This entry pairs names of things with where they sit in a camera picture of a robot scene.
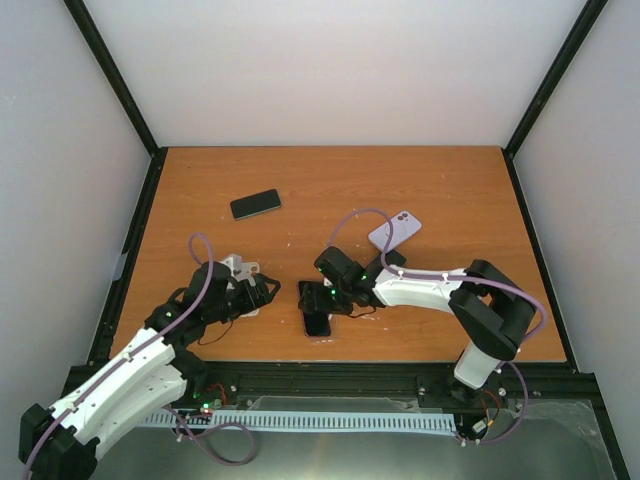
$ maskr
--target phone screen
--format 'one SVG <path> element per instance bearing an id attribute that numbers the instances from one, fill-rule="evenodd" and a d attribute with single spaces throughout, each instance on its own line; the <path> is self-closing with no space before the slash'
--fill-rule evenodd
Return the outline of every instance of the phone screen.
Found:
<path id="1" fill-rule="evenodd" d="M 230 205 L 233 218 L 239 220 L 257 215 L 258 213 L 268 212 L 269 210 L 280 207 L 282 203 L 280 202 L 278 192 L 275 189 L 271 189 L 266 192 L 233 200 Z"/>
<path id="2" fill-rule="evenodd" d="M 302 295 L 304 286 L 313 282 L 298 282 L 298 295 Z M 329 325 L 329 315 L 322 312 L 304 313 L 304 331 L 308 337 L 328 337 L 331 335 L 331 327 Z"/>

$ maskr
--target white wall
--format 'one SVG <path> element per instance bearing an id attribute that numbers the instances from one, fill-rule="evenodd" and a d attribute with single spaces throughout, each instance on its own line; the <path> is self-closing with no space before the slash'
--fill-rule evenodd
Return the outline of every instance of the white wall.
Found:
<path id="1" fill-rule="evenodd" d="M 609 2 L 516 165 L 581 369 L 640 478 L 640 3 Z"/>
<path id="2" fill-rule="evenodd" d="M 504 145 L 584 0 L 87 5 L 162 145 Z"/>
<path id="3" fill-rule="evenodd" d="M 61 1 L 0 15 L 0 465 L 84 363 L 148 157 Z"/>

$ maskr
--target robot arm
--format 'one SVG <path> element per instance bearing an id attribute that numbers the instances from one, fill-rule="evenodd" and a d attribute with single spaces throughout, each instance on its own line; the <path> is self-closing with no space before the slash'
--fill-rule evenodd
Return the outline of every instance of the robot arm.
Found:
<path id="1" fill-rule="evenodd" d="M 48 410 L 36 404 L 22 417 L 19 457 L 26 462 L 43 432 L 71 409 L 38 453 L 32 480 L 86 480 L 109 449 L 149 414 L 204 389 L 206 364 L 187 350 L 208 325 L 226 323 L 271 303 L 280 283 L 262 274 L 251 275 L 237 255 L 214 262 L 209 287 L 193 312 L 138 355 L 137 347 L 162 331 L 189 308 L 202 290 L 209 264 L 158 306 L 129 344 L 91 379 Z M 177 297 L 183 293 L 181 301 Z M 74 402 L 114 365 L 123 362 L 86 401 Z"/>
<path id="2" fill-rule="evenodd" d="M 471 338 L 456 363 L 450 385 L 451 394 L 464 403 L 472 400 L 501 362 L 516 356 L 536 311 L 515 294 L 457 280 L 480 277 L 517 288 L 482 260 L 475 260 L 466 269 L 446 272 L 404 269 L 398 275 L 384 269 L 379 257 L 362 267 L 338 248 L 329 247 L 314 265 L 331 286 L 318 282 L 305 287 L 299 306 L 306 312 L 350 314 L 353 304 L 376 308 L 412 305 L 454 315 Z M 412 273 L 440 279 L 409 278 Z"/>

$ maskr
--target wooden tabletop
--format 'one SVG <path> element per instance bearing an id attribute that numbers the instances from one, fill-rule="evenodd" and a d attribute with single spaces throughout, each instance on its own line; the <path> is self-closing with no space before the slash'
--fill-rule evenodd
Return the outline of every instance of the wooden tabletop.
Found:
<path id="1" fill-rule="evenodd" d="M 276 188 L 282 208 L 234 220 L 229 202 Z M 271 305 L 240 318 L 222 340 L 191 347 L 205 360 L 455 361 L 469 339 L 456 318 L 415 307 L 335 317 L 333 337 L 313 342 L 297 308 L 297 282 L 320 280 L 315 258 L 336 224 L 356 208 L 408 210 L 422 230 L 398 250 L 408 268 L 449 270 L 492 262 L 548 305 L 498 147 L 171 148 L 115 336 L 118 352 L 157 305 L 186 286 L 196 265 L 186 242 L 204 232 L 215 256 L 242 255 L 282 283 Z M 367 264 L 368 233 L 383 223 L 354 217 L 337 246 Z M 206 257 L 202 245 L 196 251 Z M 228 325 L 208 328 L 204 342 Z M 519 360 L 564 361 L 553 322 Z"/>

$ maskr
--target purple cable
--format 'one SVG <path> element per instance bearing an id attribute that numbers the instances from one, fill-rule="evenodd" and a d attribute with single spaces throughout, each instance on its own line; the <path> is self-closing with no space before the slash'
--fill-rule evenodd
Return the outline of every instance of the purple cable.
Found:
<path id="1" fill-rule="evenodd" d="M 189 439 L 195 443 L 198 448 L 200 450 L 202 450 L 211 460 L 220 463 L 221 465 L 226 465 L 227 467 L 239 467 L 241 465 L 246 465 L 247 463 L 249 463 L 251 460 L 253 460 L 256 456 L 256 454 L 258 453 L 258 448 L 256 445 L 256 439 L 253 436 L 253 433 L 251 433 L 251 430 L 249 430 L 246 426 L 242 425 L 241 423 L 238 422 L 227 422 L 227 423 L 222 423 L 220 425 L 216 425 L 213 428 L 208 428 L 207 430 L 205 430 L 202 433 L 199 433 L 198 435 L 194 434 L 193 431 L 191 430 L 191 428 L 189 428 L 189 425 L 187 424 L 187 422 L 184 420 L 184 418 L 182 418 L 182 416 L 176 412 L 173 408 L 171 408 L 169 405 L 167 405 L 166 407 L 164 407 L 164 409 L 169 412 L 171 415 L 173 415 L 174 417 L 176 417 L 176 420 L 178 420 L 178 423 L 180 424 L 180 426 L 182 428 L 184 428 L 187 432 L 187 436 L 189 437 Z M 240 430 L 242 430 L 244 433 L 247 434 L 247 437 L 249 438 L 249 442 L 251 444 L 251 446 L 249 447 L 249 453 L 247 454 L 247 456 L 245 458 L 243 458 L 242 460 L 238 460 L 238 461 L 232 461 L 232 460 L 227 460 L 225 458 L 219 457 L 218 455 L 216 455 L 215 453 L 209 451 L 203 444 L 202 442 L 200 442 L 200 439 L 208 437 L 209 435 L 219 431 L 219 430 L 223 430 L 225 428 L 231 428 L 231 427 L 235 427 L 235 428 L 239 428 Z"/>
<path id="2" fill-rule="evenodd" d="M 151 345 L 153 342 L 155 342 L 159 338 L 163 337 L 169 330 L 171 330 L 172 328 L 176 327 L 180 322 L 182 322 L 185 318 L 187 318 L 191 314 L 191 312 L 193 312 L 195 310 L 195 308 L 198 306 L 198 304 L 202 301 L 202 298 L 204 297 L 205 293 L 207 292 L 207 289 L 209 288 L 209 283 L 211 283 L 211 277 L 213 276 L 213 268 L 211 267 L 211 264 L 213 263 L 213 248 L 211 247 L 211 244 L 209 243 L 209 240 L 207 239 L 207 237 L 204 234 L 202 234 L 202 233 L 194 233 L 193 235 L 191 235 L 189 237 L 189 241 L 188 241 L 189 251 L 192 253 L 192 256 L 194 257 L 194 259 L 196 261 L 197 261 L 198 257 L 196 257 L 195 254 L 193 253 L 193 245 L 192 245 L 193 244 L 193 240 L 196 237 L 200 238 L 204 242 L 205 246 L 207 247 L 207 254 L 209 255 L 209 268 L 207 269 L 207 277 L 206 277 L 206 279 L 204 281 L 204 284 L 202 285 L 202 290 L 200 290 L 200 293 L 198 294 L 196 299 L 189 306 L 189 308 L 187 308 L 182 313 L 182 315 L 180 315 L 173 322 L 171 322 L 169 325 L 167 325 L 159 333 L 157 333 L 156 335 L 151 337 L 149 340 L 147 340 L 146 342 L 142 343 L 140 346 L 138 346 L 134 350 L 132 350 L 129 353 L 130 357 L 134 357 L 135 355 L 137 355 L 139 352 L 141 352 L 142 350 L 147 348 L 149 345 Z M 118 370 L 125 363 L 127 363 L 127 360 L 124 359 L 124 358 L 121 358 L 119 361 L 114 363 L 104 373 L 104 375 L 102 375 L 95 382 L 93 382 L 93 384 L 91 384 L 87 388 L 87 390 L 84 391 L 82 393 L 82 395 L 80 395 L 73 402 L 73 408 L 78 407 L 78 405 L 80 405 L 82 402 L 84 402 L 89 395 L 91 395 L 100 385 L 102 385 L 102 383 L 107 378 L 109 378 L 116 370 Z M 31 477 L 31 467 L 33 466 L 33 462 L 35 461 L 36 456 L 38 455 L 38 452 L 40 452 L 40 449 L 42 448 L 44 443 L 51 436 L 51 434 L 58 427 L 58 425 L 60 425 L 63 422 L 63 420 L 66 417 L 69 416 L 69 414 L 71 414 L 71 412 L 72 412 L 71 408 L 67 408 L 64 412 L 62 412 L 60 414 L 60 416 L 58 418 L 56 418 L 51 423 L 51 425 L 49 425 L 49 428 L 47 428 L 45 430 L 45 432 L 42 434 L 42 436 L 38 439 L 38 441 L 36 442 L 36 444 L 33 447 L 33 450 L 31 450 L 31 453 L 29 454 L 29 457 L 27 458 L 27 461 L 24 464 L 24 470 L 23 470 L 23 474 L 22 474 L 22 478 L 24 480 L 29 480 L 29 478 Z"/>
<path id="3" fill-rule="evenodd" d="M 387 215 L 384 211 L 380 210 L 379 208 L 360 208 L 358 210 L 354 210 L 349 215 L 347 215 L 345 218 L 343 218 L 342 221 L 338 224 L 338 226 L 335 228 L 335 230 L 331 234 L 331 237 L 329 238 L 329 246 L 331 246 L 333 244 L 336 236 L 338 235 L 338 232 L 344 226 L 344 224 L 347 223 L 347 221 L 350 220 L 352 217 L 354 217 L 356 215 L 359 215 L 361 213 L 377 213 L 379 215 L 382 215 L 385 218 L 385 220 L 387 221 L 387 224 L 389 224 L 389 238 L 387 238 L 387 242 L 384 244 L 384 248 L 382 249 L 382 253 L 380 254 L 380 261 L 382 262 L 382 266 L 386 270 L 388 270 L 389 272 L 391 272 L 391 273 L 393 273 L 395 275 L 400 275 L 400 272 L 402 270 L 396 270 L 396 269 L 392 268 L 391 266 L 389 266 L 387 264 L 387 260 L 385 258 L 386 254 L 389 251 L 389 245 L 391 245 L 391 240 L 393 239 L 393 222 L 391 221 L 391 218 L 389 217 L 389 215 Z M 438 280 L 438 281 L 444 280 L 442 275 L 428 274 L 428 273 L 417 274 L 417 273 L 403 272 L 401 276 L 403 276 L 404 278 L 413 278 L 413 279 L 417 279 L 417 280 Z M 499 289 L 504 290 L 506 292 L 510 292 L 510 293 L 515 294 L 515 295 L 518 295 L 519 297 L 524 298 L 527 302 L 529 302 L 533 306 L 535 306 L 536 309 L 540 312 L 540 322 L 538 323 L 538 325 L 536 325 L 531 331 L 529 331 L 524 336 L 524 338 L 522 340 L 522 343 L 526 342 L 527 340 L 529 340 L 532 337 L 534 337 L 535 335 L 537 335 L 540 332 L 540 330 L 542 330 L 544 328 L 544 326 L 548 322 L 549 315 L 547 313 L 547 309 L 544 308 L 544 305 L 542 305 L 542 303 L 540 303 L 540 301 L 538 301 L 536 298 L 532 297 L 531 295 L 529 295 L 526 292 L 523 292 L 519 288 L 514 288 L 511 285 L 507 285 L 507 284 L 501 283 L 501 282 L 496 282 L 494 280 L 487 280 L 487 279 L 484 279 L 484 278 L 471 277 L 471 276 L 467 276 L 467 275 L 449 275 L 447 277 L 447 280 L 448 281 L 453 281 L 453 282 L 457 282 L 457 281 L 460 281 L 460 282 L 472 282 L 472 283 L 476 283 L 476 284 L 479 284 L 479 285 L 486 285 L 488 287 L 499 288 Z"/>
<path id="4" fill-rule="evenodd" d="M 511 428 L 509 430 L 504 432 L 499 437 L 492 438 L 491 440 L 481 440 L 480 445 L 491 445 L 493 443 L 498 443 L 506 439 L 508 436 L 510 436 L 513 432 L 516 431 L 516 429 L 520 426 L 520 424 L 524 420 L 524 415 L 527 412 L 527 407 L 529 406 L 529 392 L 527 391 L 527 384 L 524 381 L 524 377 L 522 376 L 522 373 L 520 373 L 520 370 L 518 370 L 518 367 L 516 367 L 515 363 L 513 362 L 505 362 L 505 363 L 509 365 L 511 368 L 513 368 L 513 371 L 516 372 L 516 375 L 518 376 L 518 380 L 520 380 L 520 384 L 522 385 L 522 392 L 524 394 L 524 400 L 522 402 L 522 411 L 520 412 L 520 416 L 516 419 L 514 424 L 511 425 Z"/>
<path id="5" fill-rule="evenodd" d="M 189 242 L 187 245 L 189 247 L 189 253 L 191 254 L 191 258 L 193 258 L 193 261 L 198 265 L 202 265 L 202 260 L 198 258 L 196 251 L 193 249 L 193 243 Z"/>

